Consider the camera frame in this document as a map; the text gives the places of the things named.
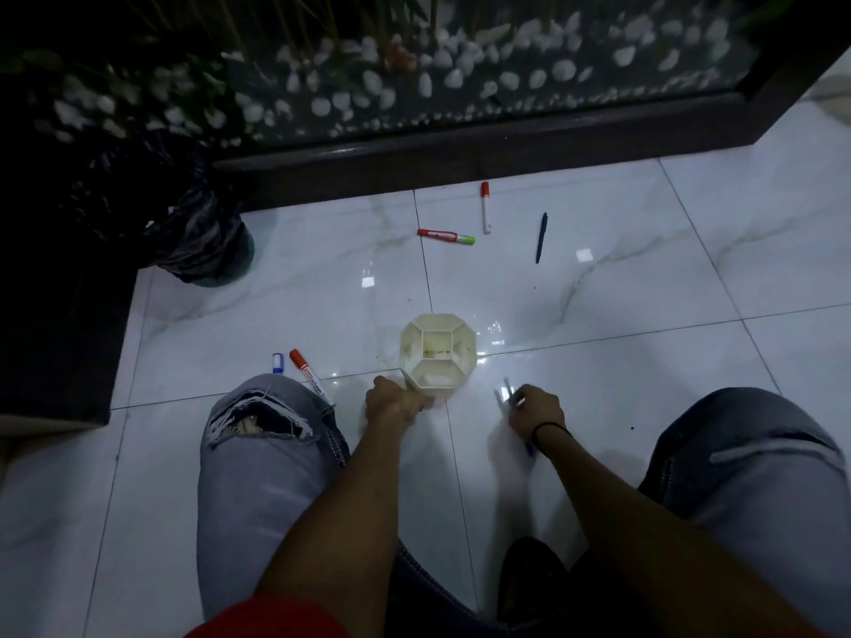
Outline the white octagonal pen holder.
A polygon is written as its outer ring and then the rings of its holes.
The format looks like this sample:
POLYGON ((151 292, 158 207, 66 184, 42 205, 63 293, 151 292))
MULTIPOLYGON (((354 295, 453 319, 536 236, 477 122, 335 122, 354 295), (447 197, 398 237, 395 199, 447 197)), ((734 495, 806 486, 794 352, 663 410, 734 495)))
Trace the white octagonal pen holder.
POLYGON ((411 389, 449 398, 477 365, 476 334, 457 315, 422 314, 401 331, 399 368, 411 389))

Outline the person's right hand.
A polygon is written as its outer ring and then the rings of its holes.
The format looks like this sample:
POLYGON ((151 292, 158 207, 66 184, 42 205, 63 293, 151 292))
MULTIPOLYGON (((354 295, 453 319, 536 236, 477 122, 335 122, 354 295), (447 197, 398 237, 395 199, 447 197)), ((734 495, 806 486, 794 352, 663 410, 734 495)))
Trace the person's right hand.
POLYGON ((527 427, 511 427, 524 441, 538 446, 537 434, 544 428, 555 427, 566 430, 565 418, 558 396, 551 394, 535 385, 528 396, 525 405, 531 410, 527 427))

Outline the person's right forearm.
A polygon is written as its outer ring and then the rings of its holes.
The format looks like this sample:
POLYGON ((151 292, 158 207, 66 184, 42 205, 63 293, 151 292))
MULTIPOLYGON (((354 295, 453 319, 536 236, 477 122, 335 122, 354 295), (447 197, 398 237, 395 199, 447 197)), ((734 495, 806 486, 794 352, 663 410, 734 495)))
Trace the person's right forearm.
POLYGON ((822 638, 750 568, 638 493, 567 430, 544 428, 537 441, 591 551, 641 600, 666 638, 822 638))

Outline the person's left leg grey jeans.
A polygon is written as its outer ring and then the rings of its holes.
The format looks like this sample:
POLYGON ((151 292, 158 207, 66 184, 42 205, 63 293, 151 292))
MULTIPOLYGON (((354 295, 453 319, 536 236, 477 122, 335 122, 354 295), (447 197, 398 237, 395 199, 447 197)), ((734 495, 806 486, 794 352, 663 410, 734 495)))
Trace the person's left leg grey jeans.
POLYGON ((205 621, 249 600, 282 539, 350 460, 334 408, 292 378, 252 377, 213 406, 197 488, 205 621))

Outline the dark green plants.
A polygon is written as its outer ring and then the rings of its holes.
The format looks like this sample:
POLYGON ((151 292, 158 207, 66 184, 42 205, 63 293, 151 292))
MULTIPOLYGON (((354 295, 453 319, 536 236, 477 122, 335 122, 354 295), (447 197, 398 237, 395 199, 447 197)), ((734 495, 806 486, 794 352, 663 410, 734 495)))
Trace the dark green plants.
POLYGON ((449 0, 0 0, 0 93, 61 143, 292 149, 462 120, 449 0))

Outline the dark cabinet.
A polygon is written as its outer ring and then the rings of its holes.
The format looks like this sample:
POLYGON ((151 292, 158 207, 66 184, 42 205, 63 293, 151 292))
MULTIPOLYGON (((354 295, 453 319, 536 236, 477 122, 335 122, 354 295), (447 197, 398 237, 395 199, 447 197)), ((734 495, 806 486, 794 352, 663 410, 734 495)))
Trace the dark cabinet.
POLYGON ((137 269, 0 269, 0 439, 109 424, 137 269))

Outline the dark wooden planter frame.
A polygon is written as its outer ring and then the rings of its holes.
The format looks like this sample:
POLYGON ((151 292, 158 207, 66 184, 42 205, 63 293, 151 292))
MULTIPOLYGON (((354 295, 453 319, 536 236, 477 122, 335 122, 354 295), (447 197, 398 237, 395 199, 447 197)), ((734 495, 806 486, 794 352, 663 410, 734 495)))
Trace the dark wooden planter frame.
POLYGON ((762 58, 733 93, 224 159, 249 211, 754 144, 851 47, 851 28, 762 58))

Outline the person's leg grey jeans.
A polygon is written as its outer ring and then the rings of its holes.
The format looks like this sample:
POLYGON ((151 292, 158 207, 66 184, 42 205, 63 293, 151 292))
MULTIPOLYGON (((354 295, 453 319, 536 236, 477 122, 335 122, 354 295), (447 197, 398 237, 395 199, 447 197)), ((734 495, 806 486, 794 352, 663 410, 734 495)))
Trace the person's leg grey jeans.
POLYGON ((719 389, 660 436, 639 492, 701 526, 834 638, 851 638, 851 486, 801 407, 719 389))
POLYGON ((205 621, 249 600, 282 539, 350 460, 334 408, 292 378, 252 377, 213 406, 197 488, 205 621))

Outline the person's right leg grey jeans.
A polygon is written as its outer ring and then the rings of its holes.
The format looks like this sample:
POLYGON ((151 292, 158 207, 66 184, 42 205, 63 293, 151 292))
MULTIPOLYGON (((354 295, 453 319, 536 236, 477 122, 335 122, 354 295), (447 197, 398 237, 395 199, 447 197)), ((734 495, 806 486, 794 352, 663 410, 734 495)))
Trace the person's right leg grey jeans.
POLYGON ((719 389, 660 436, 639 492, 701 526, 834 638, 851 638, 851 486, 801 407, 719 389))

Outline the person's red shirt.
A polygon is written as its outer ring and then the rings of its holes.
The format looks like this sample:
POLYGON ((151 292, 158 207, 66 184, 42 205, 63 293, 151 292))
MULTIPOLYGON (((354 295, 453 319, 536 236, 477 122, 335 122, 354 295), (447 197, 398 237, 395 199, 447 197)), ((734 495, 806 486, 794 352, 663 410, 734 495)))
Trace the person's red shirt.
POLYGON ((184 638, 351 638, 326 608, 291 595, 262 595, 239 602, 184 638))

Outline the bin with black trash bag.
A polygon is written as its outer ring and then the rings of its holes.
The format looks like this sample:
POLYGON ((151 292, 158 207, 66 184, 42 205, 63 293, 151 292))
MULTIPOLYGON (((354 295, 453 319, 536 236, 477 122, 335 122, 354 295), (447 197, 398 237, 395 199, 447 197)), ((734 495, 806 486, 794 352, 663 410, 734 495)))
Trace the bin with black trash bag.
POLYGON ((136 268, 214 288, 243 277, 254 258, 240 193, 195 138, 159 130, 93 142, 60 197, 84 233, 136 268))

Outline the person's left hand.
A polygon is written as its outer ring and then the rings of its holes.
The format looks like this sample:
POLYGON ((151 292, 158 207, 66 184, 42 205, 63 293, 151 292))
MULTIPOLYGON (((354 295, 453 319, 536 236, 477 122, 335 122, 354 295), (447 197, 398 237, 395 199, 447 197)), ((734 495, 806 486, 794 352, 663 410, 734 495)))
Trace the person's left hand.
POLYGON ((403 416, 403 390, 416 389, 409 389, 383 375, 375 377, 373 386, 367 392, 365 398, 367 423, 394 425, 402 429, 409 428, 420 413, 417 416, 403 416))

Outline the person's left forearm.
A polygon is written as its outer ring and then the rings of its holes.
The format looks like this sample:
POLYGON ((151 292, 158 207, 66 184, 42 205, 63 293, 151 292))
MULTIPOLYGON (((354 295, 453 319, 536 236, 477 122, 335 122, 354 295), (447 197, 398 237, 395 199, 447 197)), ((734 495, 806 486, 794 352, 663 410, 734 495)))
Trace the person's left forearm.
POLYGON ((399 402, 367 416, 351 460, 283 539, 256 595, 315 602, 351 638, 381 638, 399 544, 402 439, 421 409, 399 402))

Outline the bed of white pebbles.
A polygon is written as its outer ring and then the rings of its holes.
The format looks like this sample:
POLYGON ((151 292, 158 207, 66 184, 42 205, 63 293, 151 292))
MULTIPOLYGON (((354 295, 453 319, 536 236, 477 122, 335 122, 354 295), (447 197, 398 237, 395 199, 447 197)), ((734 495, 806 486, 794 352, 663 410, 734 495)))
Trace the bed of white pebbles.
POLYGON ((39 132, 291 148, 726 92, 748 0, 28 0, 3 72, 39 132))

